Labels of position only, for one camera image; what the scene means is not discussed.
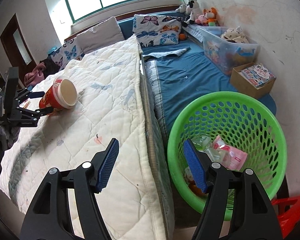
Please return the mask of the red paper noodle cup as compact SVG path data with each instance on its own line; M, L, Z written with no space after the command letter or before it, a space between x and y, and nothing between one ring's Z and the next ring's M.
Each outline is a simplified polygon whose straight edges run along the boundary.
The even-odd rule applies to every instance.
M39 102L39 108L52 107L55 111L71 109L77 102L77 90L66 76L55 78Z

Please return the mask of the pink snack packet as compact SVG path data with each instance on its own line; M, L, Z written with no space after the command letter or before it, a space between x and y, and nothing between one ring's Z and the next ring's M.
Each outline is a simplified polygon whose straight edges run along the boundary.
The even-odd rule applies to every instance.
M223 155L222 165L229 170L239 171L248 157L246 152L227 145L220 135L214 139L212 146Z

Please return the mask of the red white wrapper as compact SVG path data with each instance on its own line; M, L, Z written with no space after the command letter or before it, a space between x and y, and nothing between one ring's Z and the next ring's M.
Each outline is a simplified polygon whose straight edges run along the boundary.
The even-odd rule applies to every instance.
M189 166L184 170L184 179L188 186L196 184Z

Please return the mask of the pink cloth bundle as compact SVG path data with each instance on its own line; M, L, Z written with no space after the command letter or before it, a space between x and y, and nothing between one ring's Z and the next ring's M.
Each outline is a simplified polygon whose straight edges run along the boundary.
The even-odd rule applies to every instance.
M44 77L44 72L46 71L46 66L42 62L38 64L32 72L29 72L24 77L24 85L25 87L34 87L38 83L42 82Z

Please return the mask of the dark wooden door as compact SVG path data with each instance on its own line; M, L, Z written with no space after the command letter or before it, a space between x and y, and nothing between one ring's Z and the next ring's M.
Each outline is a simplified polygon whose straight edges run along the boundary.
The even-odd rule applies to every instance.
M6 25L0 40L11 66L19 68L19 79L25 85L25 75L32 72L37 64L21 33L16 14Z

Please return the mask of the left butterfly pillow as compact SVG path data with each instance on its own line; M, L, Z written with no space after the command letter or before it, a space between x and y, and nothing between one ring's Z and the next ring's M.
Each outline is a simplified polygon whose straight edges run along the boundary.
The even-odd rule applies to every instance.
M77 38L65 42L61 47L50 54L51 60L63 70L71 60L81 61L85 55Z

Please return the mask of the butterfly pillow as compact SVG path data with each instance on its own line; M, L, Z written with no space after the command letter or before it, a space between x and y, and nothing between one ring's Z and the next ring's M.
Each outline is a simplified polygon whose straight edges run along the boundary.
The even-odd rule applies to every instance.
M77 38L65 42L61 47L50 54L51 60L63 70L71 60L81 61L85 55Z
M134 15L133 33L141 48L177 45L182 18L165 15Z

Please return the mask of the red plastic stool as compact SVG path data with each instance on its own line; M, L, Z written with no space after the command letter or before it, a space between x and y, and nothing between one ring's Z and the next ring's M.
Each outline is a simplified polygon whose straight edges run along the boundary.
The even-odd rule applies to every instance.
M273 199L283 239L300 239L300 196Z

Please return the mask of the white quilted table cover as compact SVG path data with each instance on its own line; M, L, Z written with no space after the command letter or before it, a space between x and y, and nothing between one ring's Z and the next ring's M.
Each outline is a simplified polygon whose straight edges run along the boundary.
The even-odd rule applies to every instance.
M76 168L116 138L119 155L96 197L111 237L172 238L170 178L141 53L131 36L71 60L61 71L76 87L74 108L41 118L36 128L22 128L1 162L0 190L16 223L50 168Z

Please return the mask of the green plastic waste basket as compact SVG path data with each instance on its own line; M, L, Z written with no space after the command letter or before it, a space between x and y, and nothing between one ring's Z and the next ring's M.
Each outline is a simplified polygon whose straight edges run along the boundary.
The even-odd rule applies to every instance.
M224 142L248 154L243 167L251 168L273 199L285 176L287 144L283 130L267 106L237 92L214 92L188 104L176 118L167 146L170 175L181 197L202 213L206 197L195 195L184 173L188 166L183 143L197 135L220 135Z

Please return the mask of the cardboard box with books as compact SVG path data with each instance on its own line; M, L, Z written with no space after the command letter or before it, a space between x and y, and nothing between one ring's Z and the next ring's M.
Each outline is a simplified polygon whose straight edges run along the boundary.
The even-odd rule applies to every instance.
M248 63L234 67L230 83L240 92L255 99L269 94L276 76L262 63Z

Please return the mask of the clear plastic storage bin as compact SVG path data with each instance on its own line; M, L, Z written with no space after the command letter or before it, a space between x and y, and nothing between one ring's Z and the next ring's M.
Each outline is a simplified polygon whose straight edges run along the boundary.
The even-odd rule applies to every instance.
M247 38L248 43L234 43L221 38L227 27L200 27L205 56L224 74L232 69L252 63L260 51L260 45Z

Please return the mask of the cow plush toy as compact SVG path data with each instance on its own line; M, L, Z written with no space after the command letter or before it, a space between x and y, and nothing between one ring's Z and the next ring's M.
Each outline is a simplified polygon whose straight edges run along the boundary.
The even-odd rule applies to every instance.
M183 27L196 23L198 17L202 14L197 0L189 0L187 5L182 4L175 11L186 16L187 20L182 22Z

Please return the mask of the pink plush toy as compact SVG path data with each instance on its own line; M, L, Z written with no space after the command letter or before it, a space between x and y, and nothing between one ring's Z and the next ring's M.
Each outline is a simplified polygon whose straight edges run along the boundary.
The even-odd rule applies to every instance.
M198 18L195 20L195 23L203 26L209 25L208 19L205 17L205 15L199 15Z

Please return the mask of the orange fox plush toy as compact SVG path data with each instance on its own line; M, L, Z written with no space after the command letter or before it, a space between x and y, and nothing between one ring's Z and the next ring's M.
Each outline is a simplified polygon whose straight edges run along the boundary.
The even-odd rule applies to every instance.
M207 19L207 25L210 27L216 27L217 26L217 10L214 7L211 7L210 9L204 9L204 16Z

